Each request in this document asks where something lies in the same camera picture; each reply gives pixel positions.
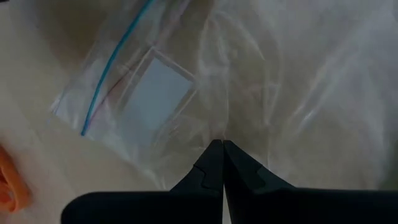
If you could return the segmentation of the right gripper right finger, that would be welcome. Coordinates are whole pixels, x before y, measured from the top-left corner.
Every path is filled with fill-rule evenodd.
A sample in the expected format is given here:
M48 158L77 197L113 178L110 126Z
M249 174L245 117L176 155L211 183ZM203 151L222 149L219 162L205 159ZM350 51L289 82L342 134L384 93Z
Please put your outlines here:
M398 224L398 190L295 187L232 141L223 145L232 224Z

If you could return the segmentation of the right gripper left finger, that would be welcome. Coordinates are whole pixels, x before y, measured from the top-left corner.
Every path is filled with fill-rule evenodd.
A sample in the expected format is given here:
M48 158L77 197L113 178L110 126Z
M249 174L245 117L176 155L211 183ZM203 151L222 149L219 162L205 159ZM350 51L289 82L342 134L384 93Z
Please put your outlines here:
M169 191L87 193L63 209L61 224L222 224L223 162L213 140Z

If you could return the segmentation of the orange rubber bands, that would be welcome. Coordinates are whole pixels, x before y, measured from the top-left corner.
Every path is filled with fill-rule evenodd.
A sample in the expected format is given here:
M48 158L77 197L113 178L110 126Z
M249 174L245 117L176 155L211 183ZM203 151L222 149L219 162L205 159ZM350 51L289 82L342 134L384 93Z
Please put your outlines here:
M0 145L0 212L15 213L28 207L30 190L11 156Z

